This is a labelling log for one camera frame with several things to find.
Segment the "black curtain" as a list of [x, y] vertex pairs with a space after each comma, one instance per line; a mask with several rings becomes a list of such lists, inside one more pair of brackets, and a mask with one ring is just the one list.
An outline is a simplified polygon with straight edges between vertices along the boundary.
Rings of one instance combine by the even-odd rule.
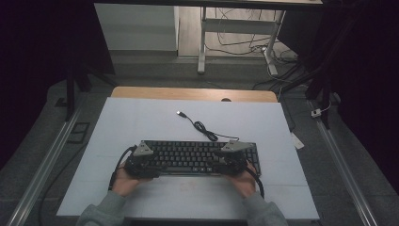
[[279, 40], [312, 70], [343, 28], [343, 8], [359, 4], [328, 69], [331, 89], [341, 98], [343, 121], [399, 193], [399, 0], [322, 1], [339, 8], [286, 12]]
[[97, 0], [0, 0], [0, 169], [46, 103], [47, 91], [86, 70], [112, 74]]

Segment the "person's left hand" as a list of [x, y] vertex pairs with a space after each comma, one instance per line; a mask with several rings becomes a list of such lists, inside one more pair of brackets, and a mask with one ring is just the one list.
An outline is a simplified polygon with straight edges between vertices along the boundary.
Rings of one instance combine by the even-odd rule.
[[117, 172], [115, 182], [112, 185], [112, 191], [122, 197], [129, 196], [137, 186], [147, 182], [147, 179], [134, 179], [123, 169]]

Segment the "person's right hand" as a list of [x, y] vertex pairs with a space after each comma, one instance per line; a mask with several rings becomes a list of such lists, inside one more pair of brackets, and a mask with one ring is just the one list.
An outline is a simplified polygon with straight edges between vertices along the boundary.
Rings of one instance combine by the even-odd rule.
[[256, 192], [255, 179], [247, 171], [243, 171], [239, 175], [227, 175], [226, 179], [233, 184], [242, 198], [248, 198]]

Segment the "white metal desk frame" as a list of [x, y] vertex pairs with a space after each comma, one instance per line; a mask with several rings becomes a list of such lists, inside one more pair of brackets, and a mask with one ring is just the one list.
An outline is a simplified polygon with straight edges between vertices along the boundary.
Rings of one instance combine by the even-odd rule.
[[222, 24], [222, 19], [208, 19], [207, 7], [201, 8], [200, 14], [200, 43], [198, 74], [205, 73], [205, 36], [207, 32], [227, 32], [231, 34], [253, 34], [268, 35], [269, 42], [266, 47], [261, 48], [261, 52], [267, 64], [267, 69], [271, 75], [277, 75], [278, 71], [272, 59], [272, 51], [277, 39], [280, 26], [285, 15], [285, 10], [277, 11], [273, 21], [251, 21], [251, 20], [226, 20]]

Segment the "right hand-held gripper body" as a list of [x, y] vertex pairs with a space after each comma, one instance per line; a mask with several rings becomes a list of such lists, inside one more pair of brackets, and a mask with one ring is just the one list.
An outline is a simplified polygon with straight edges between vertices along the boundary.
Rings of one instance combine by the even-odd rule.
[[248, 148], [249, 144], [247, 142], [238, 140], [230, 140], [227, 142], [222, 148], [215, 152], [215, 155], [219, 157], [217, 162], [225, 162], [228, 166], [226, 168], [215, 167], [215, 171], [218, 169], [227, 169], [229, 170], [229, 174], [242, 173], [247, 167], [247, 158], [244, 154], [244, 150]]

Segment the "aluminium floor rail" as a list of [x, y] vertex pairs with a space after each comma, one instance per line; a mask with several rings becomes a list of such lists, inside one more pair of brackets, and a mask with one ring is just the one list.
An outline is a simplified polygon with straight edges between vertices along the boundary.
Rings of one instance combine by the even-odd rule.
[[74, 111], [71, 113], [69, 119], [62, 123], [62, 127], [57, 133], [55, 140], [51, 144], [46, 155], [43, 157], [39, 168], [31, 179], [6, 226], [24, 226], [24, 223], [34, 207], [35, 202], [39, 197], [39, 194], [42, 191], [50, 172], [52, 171], [67, 141], [67, 138], [71, 133], [74, 124], [77, 121], [77, 118], [81, 113], [82, 105], [85, 103], [87, 96], [88, 95], [85, 93], [78, 95], [75, 101]]
[[[307, 102], [308, 106], [313, 109], [313, 105], [310, 101]], [[317, 127], [321, 133], [321, 136], [324, 142], [327, 145], [327, 148], [330, 152], [330, 155], [334, 161], [334, 164], [339, 172], [343, 183], [347, 189], [348, 194], [353, 200], [353, 204], [355, 205], [359, 217], [364, 226], [378, 226], [375, 215], [370, 207], [370, 204], [367, 202], [363, 192], [361, 191], [358, 183], [356, 182], [351, 169], [349, 168], [346, 160], [329, 129], [327, 129], [322, 123], [320, 118], [314, 119], [317, 123]]]

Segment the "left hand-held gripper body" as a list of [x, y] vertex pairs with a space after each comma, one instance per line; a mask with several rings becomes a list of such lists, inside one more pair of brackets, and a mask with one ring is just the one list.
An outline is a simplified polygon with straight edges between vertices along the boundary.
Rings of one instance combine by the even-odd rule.
[[134, 179], [151, 179], [150, 173], [157, 170], [150, 169], [150, 162], [157, 156], [157, 151], [153, 151], [144, 140], [130, 147], [129, 151], [131, 154], [124, 165], [126, 172]]

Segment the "black computer keyboard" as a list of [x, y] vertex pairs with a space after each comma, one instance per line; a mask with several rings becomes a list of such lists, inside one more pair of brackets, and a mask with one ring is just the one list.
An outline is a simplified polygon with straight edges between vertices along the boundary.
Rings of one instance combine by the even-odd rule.
[[[220, 175], [215, 171], [215, 163], [219, 157], [215, 152], [227, 142], [212, 141], [170, 141], [144, 140], [147, 145], [157, 151], [157, 156], [150, 162], [151, 166], [166, 164], [162, 170], [164, 175]], [[256, 174], [262, 174], [257, 144], [248, 142], [249, 148], [244, 150], [247, 162], [254, 167]]]

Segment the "white cabinet panel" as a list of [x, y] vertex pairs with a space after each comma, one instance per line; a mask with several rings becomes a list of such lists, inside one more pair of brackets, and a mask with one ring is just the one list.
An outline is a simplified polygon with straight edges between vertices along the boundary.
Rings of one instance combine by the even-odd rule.
[[176, 51], [179, 8], [95, 4], [109, 50]]

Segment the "black metal stand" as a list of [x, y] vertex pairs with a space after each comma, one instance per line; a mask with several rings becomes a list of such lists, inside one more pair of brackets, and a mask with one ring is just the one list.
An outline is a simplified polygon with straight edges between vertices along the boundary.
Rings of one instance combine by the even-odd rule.
[[65, 121], [69, 121], [74, 112], [74, 85], [83, 92], [91, 90], [91, 83], [88, 79], [88, 69], [84, 65], [71, 66], [67, 73], [67, 115]]
[[319, 94], [322, 94], [322, 100], [321, 107], [317, 109], [321, 110], [321, 116], [317, 118], [320, 118], [324, 126], [328, 129], [328, 110], [331, 107], [330, 84], [328, 79], [323, 80], [314, 78], [305, 92], [305, 96], [308, 100], [315, 100]]

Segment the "white paper tag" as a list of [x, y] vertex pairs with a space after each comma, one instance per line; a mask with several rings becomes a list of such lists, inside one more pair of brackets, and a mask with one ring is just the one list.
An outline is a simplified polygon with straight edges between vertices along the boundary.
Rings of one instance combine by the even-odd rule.
[[294, 146], [297, 150], [300, 150], [305, 147], [303, 142], [294, 133], [291, 133], [291, 136], [292, 136]]

